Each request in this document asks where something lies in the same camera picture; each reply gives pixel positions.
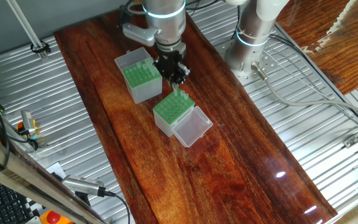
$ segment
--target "gray cable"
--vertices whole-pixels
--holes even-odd
[[[284,42],[284,41],[282,41],[282,40],[280,40],[280,39],[277,39],[277,40],[279,40],[281,43],[287,44],[286,42]],[[291,45],[288,44],[288,46],[290,46],[291,48],[295,49],[295,51],[297,51],[297,49],[294,48],[293,45],[291,46]],[[274,60],[279,66],[281,66],[286,72],[288,72],[288,73],[291,74],[294,78],[296,78],[296,79],[298,79],[299,81],[301,81],[303,84],[305,84],[305,85],[306,85],[307,87],[309,87],[311,90],[315,91],[317,94],[319,94],[319,95],[325,97],[327,100],[331,100],[328,96],[324,95],[324,94],[320,91],[320,89],[308,78],[308,76],[305,75],[305,73],[302,71],[302,69],[298,68],[298,66],[296,66],[296,64],[293,63],[288,57],[282,55],[279,51],[275,50],[272,46],[270,46],[270,47],[268,47],[268,48],[270,48],[270,50],[273,51],[273,52],[275,52],[276,54],[279,54],[279,55],[281,55],[283,58],[287,59],[288,62],[292,63],[292,65],[295,66],[295,68],[296,68],[297,70],[299,70],[300,73],[303,74],[303,76],[314,86],[315,89],[314,89],[312,86],[309,86],[309,84],[305,83],[301,78],[298,78],[297,75],[294,75],[292,72],[288,71],[288,69],[285,68],[285,67],[282,65],[282,63],[279,63],[279,62],[278,62],[275,58],[273,58],[266,50],[264,50],[264,52],[265,52],[272,60]],[[356,120],[355,117],[353,117],[352,113],[348,112],[348,110],[346,110],[343,106],[336,105],[336,107],[337,107],[340,111],[342,111],[348,118],[350,118],[350,119],[353,120],[354,122],[358,123],[358,120]]]
[[[270,84],[270,81],[268,79],[265,80],[265,83],[268,86],[268,88],[270,89],[270,91],[278,98],[278,100],[286,105],[310,106],[310,105],[320,105],[320,104],[333,104],[333,105],[344,106],[346,108],[350,108],[350,109],[353,109],[354,111],[358,112],[357,107],[350,105],[348,103],[344,103],[344,102],[340,102],[340,101],[336,101],[336,100],[319,100],[319,101],[299,102],[299,103],[291,102],[291,101],[288,101],[288,100],[282,98],[280,95],[278,95],[278,93],[274,90],[272,84]]]

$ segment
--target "reddish wooden surface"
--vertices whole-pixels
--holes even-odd
[[[192,72],[181,88],[214,125],[188,149],[154,124],[153,107],[172,91],[166,82],[138,105],[128,93],[114,59],[141,45],[123,36],[117,14],[55,37],[137,223],[315,224],[335,216],[191,20],[183,41]]]
[[[278,23],[343,94],[358,88],[358,0],[290,0]]]

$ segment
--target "keyboard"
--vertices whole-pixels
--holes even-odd
[[[23,224],[29,221],[26,197],[0,184],[0,224]]]

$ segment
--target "clear plastic lid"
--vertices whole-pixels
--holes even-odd
[[[150,57],[149,53],[147,53],[147,51],[144,49],[144,47],[141,47],[132,52],[127,52],[125,55],[116,58],[114,61],[117,63],[119,69],[123,70],[127,67],[136,64],[137,62],[142,62],[148,58],[153,60]]]
[[[172,133],[185,147],[190,147],[212,126],[212,121],[196,106],[172,127]]]

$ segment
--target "red button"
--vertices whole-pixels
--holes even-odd
[[[57,224],[60,221],[60,217],[61,217],[61,215],[57,214],[54,211],[51,211],[47,215],[47,221],[49,224]]]

